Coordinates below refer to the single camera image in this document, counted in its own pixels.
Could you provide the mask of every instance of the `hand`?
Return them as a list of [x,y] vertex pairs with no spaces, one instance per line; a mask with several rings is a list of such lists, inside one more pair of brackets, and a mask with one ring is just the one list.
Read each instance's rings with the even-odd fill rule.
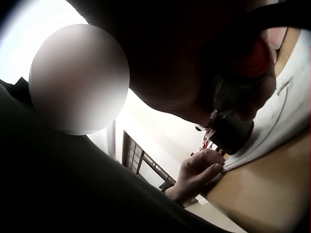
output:
[[[213,109],[202,85],[209,78],[202,74],[202,49],[213,48],[236,17],[267,0],[67,1],[88,23],[106,30],[120,43],[128,59],[130,88],[139,98],[158,111],[205,127]],[[221,59],[222,54],[218,56],[212,59]],[[235,114],[242,120],[252,119],[275,85],[272,73],[244,98],[247,101],[239,103]]]
[[182,162],[175,185],[168,188],[165,194],[173,201],[184,204],[196,197],[222,171],[224,161],[223,156],[216,151],[200,151]]

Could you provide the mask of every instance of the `fingernail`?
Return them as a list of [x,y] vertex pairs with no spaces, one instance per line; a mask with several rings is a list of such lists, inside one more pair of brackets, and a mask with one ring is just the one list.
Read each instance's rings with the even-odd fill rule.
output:
[[219,163],[216,163],[216,164],[214,164],[214,166],[213,166],[213,170],[215,171],[215,172],[221,172],[222,171],[222,165],[220,165]]

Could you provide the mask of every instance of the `wooden surface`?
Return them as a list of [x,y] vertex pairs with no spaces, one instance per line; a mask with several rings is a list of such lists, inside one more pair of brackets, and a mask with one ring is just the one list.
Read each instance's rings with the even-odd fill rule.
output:
[[[288,29],[276,74],[300,30]],[[207,200],[247,232],[288,232],[310,206],[310,128],[267,155],[225,173]]]

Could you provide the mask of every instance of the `dark clothing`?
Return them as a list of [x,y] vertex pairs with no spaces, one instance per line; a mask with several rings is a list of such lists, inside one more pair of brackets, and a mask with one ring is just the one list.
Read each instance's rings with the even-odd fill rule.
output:
[[180,232],[226,232],[184,210],[109,158],[87,136],[47,126],[28,83],[0,85],[2,208],[28,224]]

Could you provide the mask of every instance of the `bright light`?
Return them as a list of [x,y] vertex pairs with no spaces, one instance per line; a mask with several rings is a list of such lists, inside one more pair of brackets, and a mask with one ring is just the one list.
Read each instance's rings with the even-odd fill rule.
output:
[[33,58],[58,29],[86,20],[65,0],[24,1],[5,23],[0,40],[0,79],[15,84],[29,79]]

